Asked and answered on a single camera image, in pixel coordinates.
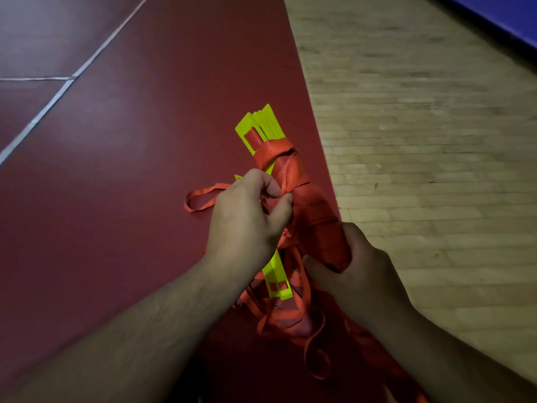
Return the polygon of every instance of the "left hand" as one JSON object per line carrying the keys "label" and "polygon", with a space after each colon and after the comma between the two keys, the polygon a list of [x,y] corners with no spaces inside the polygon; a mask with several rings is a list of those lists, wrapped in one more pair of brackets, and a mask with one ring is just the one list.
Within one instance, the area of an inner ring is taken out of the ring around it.
{"label": "left hand", "polygon": [[266,215],[259,201],[261,193],[281,196],[274,178],[252,169],[216,199],[205,257],[212,266],[233,273],[234,279],[251,280],[265,267],[293,213],[288,193]]}

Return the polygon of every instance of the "finger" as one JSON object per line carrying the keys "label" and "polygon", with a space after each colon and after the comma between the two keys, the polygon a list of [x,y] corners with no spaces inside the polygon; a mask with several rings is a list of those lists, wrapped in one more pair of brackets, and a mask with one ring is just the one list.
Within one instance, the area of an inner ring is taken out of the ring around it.
{"label": "finger", "polygon": [[326,291],[332,293],[332,291],[336,288],[339,275],[333,271],[330,271],[324,264],[319,262],[317,259],[314,259],[310,255],[305,255],[302,259],[302,262],[304,263],[304,267],[310,276],[313,277],[313,280],[321,284]]}
{"label": "finger", "polygon": [[271,236],[281,235],[292,214],[293,196],[291,193],[288,193],[281,197],[271,214],[268,216]]}
{"label": "finger", "polygon": [[266,192],[272,198],[281,196],[281,189],[276,180],[260,169],[253,168],[248,171],[242,178],[242,182],[256,198],[259,198],[262,192]]}
{"label": "finger", "polygon": [[354,223],[342,223],[341,227],[343,227],[345,238],[347,239],[347,243],[351,248],[351,253],[353,253],[353,255],[355,251],[363,250],[365,247],[371,246],[366,235],[364,235],[364,232],[362,232]]}

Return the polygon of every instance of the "wooden floor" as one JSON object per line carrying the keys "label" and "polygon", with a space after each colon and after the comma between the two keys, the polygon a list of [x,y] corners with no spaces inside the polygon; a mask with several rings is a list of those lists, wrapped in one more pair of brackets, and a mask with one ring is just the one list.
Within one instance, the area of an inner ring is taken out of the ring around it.
{"label": "wooden floor", "polygon": [[341,215],[537,380],[537,76],[427,0],[286,0]]}

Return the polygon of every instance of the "right hand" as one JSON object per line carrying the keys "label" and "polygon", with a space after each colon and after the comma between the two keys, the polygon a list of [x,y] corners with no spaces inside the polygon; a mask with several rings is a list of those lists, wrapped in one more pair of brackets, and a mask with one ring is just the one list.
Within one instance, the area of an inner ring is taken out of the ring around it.
{"label": "right hand", "polygon": [[352,253],[352,262],[343,273],[330,271],[308,255],[303,262],[343,312],[373,332],[394,314],[413,310],[413,306],[388,254],[375,249],[354,223],[341,225]]}

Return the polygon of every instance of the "hand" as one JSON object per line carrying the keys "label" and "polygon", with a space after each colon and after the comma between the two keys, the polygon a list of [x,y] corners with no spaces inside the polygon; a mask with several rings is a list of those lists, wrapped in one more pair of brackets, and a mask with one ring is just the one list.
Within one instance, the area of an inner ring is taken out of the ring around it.
{"label": "hand", "polygon": [[375,249],[354,223],[342,226],[352,252],[349,267],[334,273],[307,255],[304,265],[350,319],[373,331],[393,314],[413,306],[388,254]]}
{"label": "hand", "polygon": [[251,280],[270,261],[291,217],[292,196],[283,196],[266,215],[259,198],[281,196],[278,183],[267,173],[250,170],[216,199],[206,258],[223,266],[234,279]]}

